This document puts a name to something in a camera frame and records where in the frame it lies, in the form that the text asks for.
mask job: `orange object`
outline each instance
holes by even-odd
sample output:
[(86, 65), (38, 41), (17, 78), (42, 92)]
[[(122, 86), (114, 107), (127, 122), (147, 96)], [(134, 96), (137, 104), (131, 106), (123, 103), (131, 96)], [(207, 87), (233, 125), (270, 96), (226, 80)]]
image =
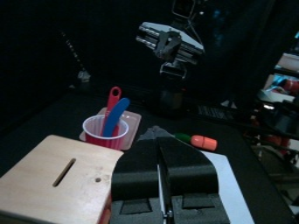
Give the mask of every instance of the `orange object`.
[(218, 147), (218, 141), (206, 136), (193, 136), (191, 145), (203, 148), (205, 150), (216, 151)]

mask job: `black table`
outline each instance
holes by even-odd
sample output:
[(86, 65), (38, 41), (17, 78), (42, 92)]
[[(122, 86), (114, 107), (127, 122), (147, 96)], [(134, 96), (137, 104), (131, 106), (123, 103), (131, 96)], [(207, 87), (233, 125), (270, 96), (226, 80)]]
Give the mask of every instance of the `black table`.
[[(106, 104), (106, 98), (67, 93), (17, 129), (2, 136), (0, 176), (49, 135), (79, 140), (83, 121), (94, 116)], [(143, 117), (137, 132), (138, 137), (149, 128), (158, 125), (170, 133), (183, 132), (217, 139), (220, 142), (217, 153), (229, 158), (256, 223), (297, 223), (254, 151), (237, 129), (225, 124), (205, 121), (194, 115), (181, 119), (163, 118), (150, 113), (141, 104), (133, 103), (129, 110)]]

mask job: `pink cup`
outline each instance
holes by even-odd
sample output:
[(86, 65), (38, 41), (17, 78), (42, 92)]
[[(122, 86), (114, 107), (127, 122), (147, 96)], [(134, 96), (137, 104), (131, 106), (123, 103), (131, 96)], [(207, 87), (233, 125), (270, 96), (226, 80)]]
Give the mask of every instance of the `pink cup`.
[(105, 118), (105, 115), (94, 115), (85, 121), (83, 129), (86, 131), (86, 141), (90, 144), (97, 144), (114, 150), (122, 150), (129, 132), (127, 122), (122, 119), (119, 120), (117, 136), (103, 137), (101, 133), (103, 129)]

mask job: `blue handle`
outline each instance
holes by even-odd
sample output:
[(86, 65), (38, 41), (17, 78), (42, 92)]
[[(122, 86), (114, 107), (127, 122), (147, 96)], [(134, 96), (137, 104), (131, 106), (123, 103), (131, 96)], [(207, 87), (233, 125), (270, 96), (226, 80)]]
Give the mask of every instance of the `blue handle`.
[(123, 98), (117, 103), (117, 106), (111, 109), (107, 117), (106, 126), (103, 128), (103, 137), (113, 137), (114, 129), (118, 126), (119, 118), (127, 110), (129, 104), (130, 100), (127, 98)]

